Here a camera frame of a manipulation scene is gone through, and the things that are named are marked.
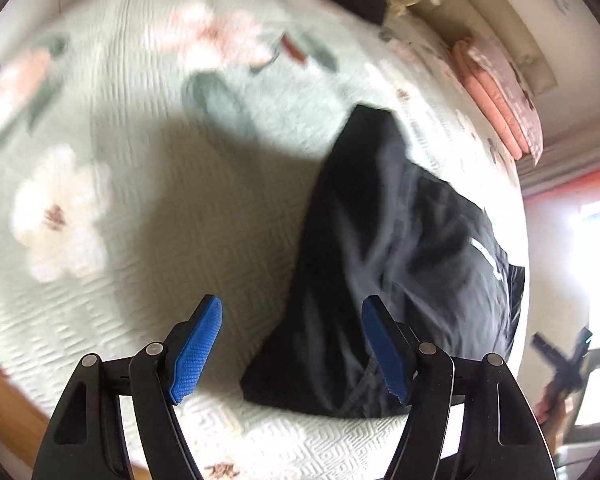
quilted bedsheet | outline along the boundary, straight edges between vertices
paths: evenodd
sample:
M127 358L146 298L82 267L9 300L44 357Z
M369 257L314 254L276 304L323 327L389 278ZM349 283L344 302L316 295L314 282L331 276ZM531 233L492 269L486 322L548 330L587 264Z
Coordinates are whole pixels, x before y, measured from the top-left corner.
M31 38L0 74L0 366L13 383L51 414L82 355L135 354L213 293L224 324L176 409L205 474L380 478L405 418L263 408L238 380L282 318L320 163L358 102L394 110L405 156L483 208L526 266L514 163L421 32L326 0L85 0ZM123 418L142 463L128 399Z

